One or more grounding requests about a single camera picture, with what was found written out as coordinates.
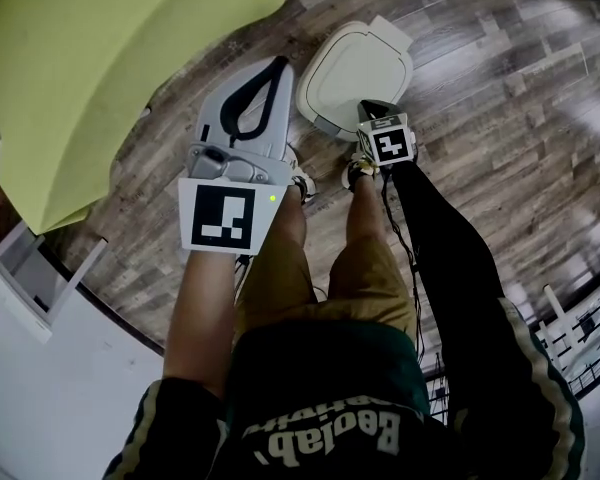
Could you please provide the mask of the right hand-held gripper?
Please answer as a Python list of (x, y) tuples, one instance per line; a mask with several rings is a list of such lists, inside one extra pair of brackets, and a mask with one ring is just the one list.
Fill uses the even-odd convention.
[(358, 137), (362, 151), (377, 166), (413, 161), (415, 135), (406, 113), (395, 114), (395, 105), (380, 100), (361, 100), (357, 105)]

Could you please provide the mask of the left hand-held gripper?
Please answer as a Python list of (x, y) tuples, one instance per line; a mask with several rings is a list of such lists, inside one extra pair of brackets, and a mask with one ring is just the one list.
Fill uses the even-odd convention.
[(284, 157), (293, 82), (288, 58), (269, 57), (205, 98), (178, 183), (184, 249), (259, 253), (291, 183)]

